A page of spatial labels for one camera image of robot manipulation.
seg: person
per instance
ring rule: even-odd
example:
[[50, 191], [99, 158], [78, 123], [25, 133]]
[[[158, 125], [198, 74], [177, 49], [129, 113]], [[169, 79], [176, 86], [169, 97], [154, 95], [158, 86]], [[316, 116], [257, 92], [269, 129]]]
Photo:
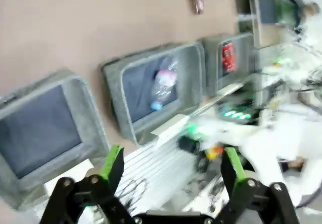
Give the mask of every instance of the person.
[[277, 24], [296, 30], [306, 19], [320, 13], [317, 3], [303, 0], [259, 0], [263, 24]]

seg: gray bin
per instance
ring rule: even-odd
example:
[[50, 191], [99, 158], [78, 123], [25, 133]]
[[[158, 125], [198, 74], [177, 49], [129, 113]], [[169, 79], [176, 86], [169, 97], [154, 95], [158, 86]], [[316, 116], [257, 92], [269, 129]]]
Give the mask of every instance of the gray bin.
[[69, 70], [2, 98], [0, 137], [0, 196], [13, 208], [44, 198], [44, 183], [86, 159], [100, 165], [109, 151], [92, 93]]
[[[236, 70], [223, 74], [222, 49], [224, 43], [232, 42], [236, 51]], [[237, 36], [211, 36], [202, 39], [205, 50], [205, 89], [206, 94], [214, 97], [217, 92], [231, 83], [244, 79], [254, 72], [257, 52], [251, 33]]]
[[[176, 87], [168, 104], [161, 111], [152, 111], [148, 98], [153, 77], [158, 70], [158, 61], [167, 57], [174, 57], [178, 62]], [[103, 65], [102, 74], [122, 136], [139, 145], [146, 144], [154, 138], [149, 134], [151, 131], [179, 113], [189, 115], [197, 109], [202, 101], [203, 66], [204, 52], [200, 43], [161, 46]], [[139, 106], [140, 101], [143, 101], [143, 107]], [[133, 117], [132, 109], [136, 105], [143, 111], [141, 116]]]

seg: clear plastic bottle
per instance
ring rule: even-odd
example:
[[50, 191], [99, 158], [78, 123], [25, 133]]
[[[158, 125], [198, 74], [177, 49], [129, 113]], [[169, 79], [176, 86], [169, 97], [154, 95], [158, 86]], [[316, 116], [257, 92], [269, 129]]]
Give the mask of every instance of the clear plastic bottle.
[[150, 107], [152, 110], [160, 111], [170, 97], [177, 82], [177, 66], [177, 59], [173, 57], [166, 57], [162, 61], [151, 90], [152, 103]]

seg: black wheel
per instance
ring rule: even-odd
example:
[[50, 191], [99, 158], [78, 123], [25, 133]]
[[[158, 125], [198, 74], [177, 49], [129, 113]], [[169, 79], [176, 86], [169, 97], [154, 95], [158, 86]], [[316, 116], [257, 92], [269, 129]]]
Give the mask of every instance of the black wheel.
[[208, 169], [210, 160], [207, 158], [205, 151], [201, 151], [197, 157], [197, 172], [205, 173]]

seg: plastic bin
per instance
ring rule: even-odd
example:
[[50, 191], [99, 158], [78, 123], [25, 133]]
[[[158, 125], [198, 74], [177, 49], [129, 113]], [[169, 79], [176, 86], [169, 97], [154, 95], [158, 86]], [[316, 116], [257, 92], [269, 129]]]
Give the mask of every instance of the plastic bin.
[[[232, 42], [236, 53], [235, 70], [224, 74], [222, 50], [225, 43]], [[231, 83], [244, 79], [257, 68], [257, 52], [251, 33], [236, 36], [211, 36], [202, 39], [205, 50], [205, 89], [214, 97], [217, 92]]]
[[[151, 88], [161, 61], [177, 60], [177, 83], [161, 111], [150, 109]], [[200, 43], [166, 45], [131, 54], [102, 66], [122, 136], [139, 145], [179, 113], [190, 114], [202, 101], [204, 52]]]
[[45, 196], [43, 184], [109, 146], [88, 85], [69, 70], [0, 102], [0, 196], [13, 208]]

